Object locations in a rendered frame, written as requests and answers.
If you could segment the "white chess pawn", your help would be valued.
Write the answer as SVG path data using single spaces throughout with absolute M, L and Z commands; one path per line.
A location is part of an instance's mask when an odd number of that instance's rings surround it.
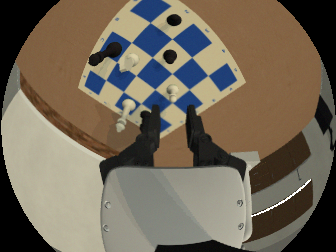
M 169 85 L 167 87 L 167 93 L 169 94 L 169 101 L 174 103 L 177 100 L 177 93 L 179 92 L 179 89 L 176 85 Z

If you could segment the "blue and cream chessboard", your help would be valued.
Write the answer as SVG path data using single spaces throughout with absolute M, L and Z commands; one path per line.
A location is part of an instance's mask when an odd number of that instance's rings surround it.
M 167 23 L 177 14 L 178 26 Z M 140 113 L 152 104 L 160 106 L 160 139 L 185 123 L 188 105 L 197 115 L 246 83 L 238 65 L 215 32 L 179 0 L 130 0 L 105 28 L 90 56 L 103 52 L 112 42 L 122 46 L 115 58 L 97 66 L 87 61 L 78 88 L 122 115 L 122 102 L 136 107 L 127 120 L 142 123 Z M 177 58 L 166 63 L 163 53 L 174 50 Z M 135 53 L 136 66 L 120 72 L 120 58 Z M 89 57 L 90 57 L 89 56 Z M 167 87 L 179 89 L 176 102 L 169 101 Z

